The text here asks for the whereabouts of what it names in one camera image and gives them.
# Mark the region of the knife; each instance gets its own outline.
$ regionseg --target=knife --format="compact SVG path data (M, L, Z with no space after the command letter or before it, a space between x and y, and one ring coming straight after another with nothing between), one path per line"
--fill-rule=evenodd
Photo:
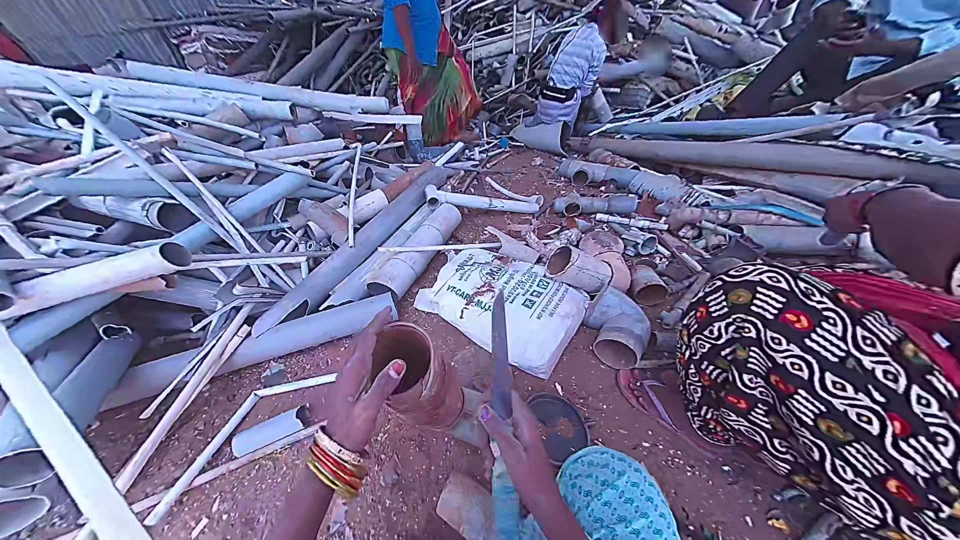
M510 370L510 357L507 354L507 311L504 306L503 291L498 291L496 299L493 300L491 342L493 344L493 377L490 387L490 406L497 416L510 420L514 417L511 397L514 372Z

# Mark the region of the metal sheet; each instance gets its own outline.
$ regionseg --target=metal sheet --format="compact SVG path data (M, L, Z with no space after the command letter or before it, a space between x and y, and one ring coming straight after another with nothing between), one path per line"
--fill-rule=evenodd
M213 8L213 0L8 0L0 24L43 65L99 65L122 51L131 60L183 67L164 30L125 28Z

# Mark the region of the dirt ground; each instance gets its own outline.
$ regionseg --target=dirt ground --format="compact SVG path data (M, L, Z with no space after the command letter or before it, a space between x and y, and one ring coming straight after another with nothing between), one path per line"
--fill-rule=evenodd
M559 161L546 154L514 150L493 169L499 183L522 194L540 193L549 203L566 194L570 186L556 174ZM486 193L482 177L471 192ZM528 216L481 210L464 210L464 222L449 243L491 241L483 228L494 225L504 230L508 222L523 223ZM457 369L464 379L482 373L489 366L476 365L489 358L477 345L437 315L413 308L419 288L430 286L445 257L436 256L426 272L399 303L400 320L425 328L437 352L446 360L457 357ZM648 310L656 320L663 306ZM595 444L614 448L646 464L660 483L681 523L681 533L701 526L727 540L760 540L781 537L766 525L764 514L772 506L771 493L784 482L746 457L709 458L654 419L632 408L616 387L615 371L601 363L590 350L596 331L581 327L566 348L549 380L516 372L516 390L525 398L538 392L562 393L593 420L590 432ZM349 339L288 355L286 379L299 380L336 371L345 360ZM175 424L146 470L134 484L127 500L140 501L169 487L189 466L194 456L226 423L240 404L262 385L266 364L249 367L214 380L199 399ZM474 385L475 380L462 380ZM327 387L301 390L260 400L240 430L302 404L310 405L313 420L325 416ZM102 413L87 440L112 473L116 474L154 427L165 404L148 421L137 419L148 402L140 402ZM458 538L435 512L447 478L455 472L489 485L484 459L478 449L433 430L408 426L386 410L382 429L370 446L374 456L369 479L360 497L346 508L331 506L334 514L324 526L321 538L355 539L440 539ZM199 488L190 490L174 505L151 534L156 539L260 540L269 538L270 524L283 519L280 506L294 474L302 467L306 442L271 454ZM207 469L232 458L228 445L214 455ZM43 527L30 538L47 540L74 529L76 510L69 501L60 501ZM206 518L202 530L197 525Z

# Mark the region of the painted fingernail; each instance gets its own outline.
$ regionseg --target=painted fingernail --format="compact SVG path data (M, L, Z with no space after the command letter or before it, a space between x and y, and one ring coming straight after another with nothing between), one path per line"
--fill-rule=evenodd
M394 379L403 377L403 372L407 370L407 364L403 360L394 360L390 363L390 376Z

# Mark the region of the brown pipe fitting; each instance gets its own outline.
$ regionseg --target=brown pipe fitting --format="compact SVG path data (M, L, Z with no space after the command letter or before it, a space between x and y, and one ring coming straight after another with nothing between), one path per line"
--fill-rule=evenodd
M407 369L387 406L414 426L449 430L456 425L464 409L464 392L426 331L403 322L384 327L373 346L371 382L397 358Z

